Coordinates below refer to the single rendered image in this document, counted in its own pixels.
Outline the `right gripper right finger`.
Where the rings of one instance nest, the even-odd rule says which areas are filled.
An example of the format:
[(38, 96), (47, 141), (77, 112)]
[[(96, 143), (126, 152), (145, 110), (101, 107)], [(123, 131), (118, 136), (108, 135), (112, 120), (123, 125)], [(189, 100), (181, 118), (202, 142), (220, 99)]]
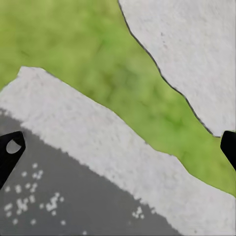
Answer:
[(236, 170), (236, 132), (225, 131), (220, 147)]

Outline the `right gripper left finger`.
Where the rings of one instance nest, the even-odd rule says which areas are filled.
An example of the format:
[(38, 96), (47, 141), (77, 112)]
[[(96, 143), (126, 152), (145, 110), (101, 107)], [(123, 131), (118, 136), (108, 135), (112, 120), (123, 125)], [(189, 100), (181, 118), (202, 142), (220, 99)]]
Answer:
[(0, 190), (26, 149), (22, 131), (0, 136)]

